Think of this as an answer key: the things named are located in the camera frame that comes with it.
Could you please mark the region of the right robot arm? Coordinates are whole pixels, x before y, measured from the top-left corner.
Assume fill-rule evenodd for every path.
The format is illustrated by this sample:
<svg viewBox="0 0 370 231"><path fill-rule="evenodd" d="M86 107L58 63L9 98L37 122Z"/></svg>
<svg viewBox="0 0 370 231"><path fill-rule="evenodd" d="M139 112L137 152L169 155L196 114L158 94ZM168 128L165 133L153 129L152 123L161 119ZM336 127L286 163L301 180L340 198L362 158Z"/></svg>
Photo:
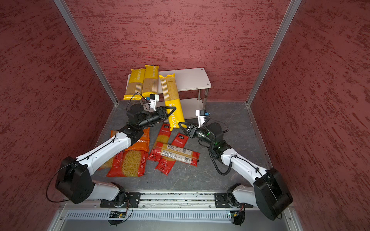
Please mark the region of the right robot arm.
<svg viewBox="0 0 370 231"><path fill-rule="evenodd" d="M233 169L253 186L253 190L249 190L236 184L231 188L233 202L256 206L270 220L279 218L293 202L281 173L275 168L263 168L240 155L224 140L219 123L203 124L199 128L192 123L181 122L179 126L186 136L209 145L209 156L220 175L225 176Z"/></svg>

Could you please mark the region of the clear labelled spaghetti bag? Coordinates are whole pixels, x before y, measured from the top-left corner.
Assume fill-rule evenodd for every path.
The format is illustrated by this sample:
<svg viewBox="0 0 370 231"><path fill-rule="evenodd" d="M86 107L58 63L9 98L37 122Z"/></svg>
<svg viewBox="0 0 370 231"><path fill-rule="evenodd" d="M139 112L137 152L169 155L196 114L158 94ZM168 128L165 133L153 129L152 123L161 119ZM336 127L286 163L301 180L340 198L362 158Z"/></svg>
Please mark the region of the clear labelled spaghetti bag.
<svg viewBox="0 0 370 231"><path fill-rule="evenodd" d="M179 148L172 146L170 144L162 144L161 148L160 145L157 146L156 151L160 153L161 156L165 156L168 153L177 154L177 161L192 165L197 167L198 166L198 159L199 153L194 152L185 148Z"/></svg>

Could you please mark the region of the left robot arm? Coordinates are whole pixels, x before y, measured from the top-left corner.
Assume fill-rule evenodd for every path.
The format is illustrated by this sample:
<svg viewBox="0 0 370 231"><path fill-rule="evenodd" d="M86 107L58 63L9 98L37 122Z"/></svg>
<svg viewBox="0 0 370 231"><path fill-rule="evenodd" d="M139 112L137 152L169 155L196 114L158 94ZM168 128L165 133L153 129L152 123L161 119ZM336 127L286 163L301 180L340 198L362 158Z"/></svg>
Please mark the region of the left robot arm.
<svg viewBox="0 0 370 231"><path fill-rule="evenodd" d="M127 111L128 122L112 138L83 155L62 160L54 175L55 188L74 204L101 200L121 206L126 201L125 190L114 183L94 181L92 175L116 154L137 143L144 129L164 122L175 111L175 106L148 112L140 104L132 105Z"/></svg>

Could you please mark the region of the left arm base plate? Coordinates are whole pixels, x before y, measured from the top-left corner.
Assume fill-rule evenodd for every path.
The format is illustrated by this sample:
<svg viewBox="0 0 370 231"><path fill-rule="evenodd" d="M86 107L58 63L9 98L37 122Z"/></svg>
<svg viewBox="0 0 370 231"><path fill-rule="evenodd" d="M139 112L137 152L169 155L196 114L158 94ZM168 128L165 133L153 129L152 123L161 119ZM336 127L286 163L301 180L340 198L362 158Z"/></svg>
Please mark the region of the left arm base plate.
<svg viewBox="0 0 370 231"><path fill-rule="evenodd" d="M113 201L101 200L101 208L137 208L140 202L141 193L120 192Z"/></svg>

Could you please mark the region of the yellow spaghetti bag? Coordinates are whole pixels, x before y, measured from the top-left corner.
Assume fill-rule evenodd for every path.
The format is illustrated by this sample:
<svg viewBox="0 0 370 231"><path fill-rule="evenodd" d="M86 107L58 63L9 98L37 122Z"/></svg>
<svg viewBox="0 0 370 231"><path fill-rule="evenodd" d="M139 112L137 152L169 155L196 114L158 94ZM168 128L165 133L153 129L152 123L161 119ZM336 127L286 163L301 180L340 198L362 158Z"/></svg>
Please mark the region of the yellow spaghetti bag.
<svg viewBox="0 0 370 231"><path fill-rule="evenodd" d="M169 117L171 131L179 129L179 122L185 122L184 114L179 98L179 92L175 80L175 74L166 77L159 75L165 106L176 106L177 110Z"/></svg>
<svg viewBox="0 0 370 231"><path fill-rule="evenodd" d="M159 66L146 65L142 89L142 96L149 97L151 94L158 93Z"/></svg>
<svg viewBox="0 0 370 231"><path fill-rule="evenodd" d="M145 69L132 69L123 100L138 101L144 85Z"/></svg>

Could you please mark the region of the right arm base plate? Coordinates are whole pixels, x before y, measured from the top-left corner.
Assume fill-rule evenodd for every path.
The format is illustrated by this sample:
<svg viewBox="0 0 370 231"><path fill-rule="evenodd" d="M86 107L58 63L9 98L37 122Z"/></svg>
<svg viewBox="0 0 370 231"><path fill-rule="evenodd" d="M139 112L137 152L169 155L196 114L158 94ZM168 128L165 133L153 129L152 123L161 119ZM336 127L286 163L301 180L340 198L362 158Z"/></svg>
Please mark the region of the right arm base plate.
<svg viewBox="0 0 370 231"><path fill-rule="evenodd" d="M253 208L253 205L239 203L231 193L215 193L214 194L216 208Z"/></svg>

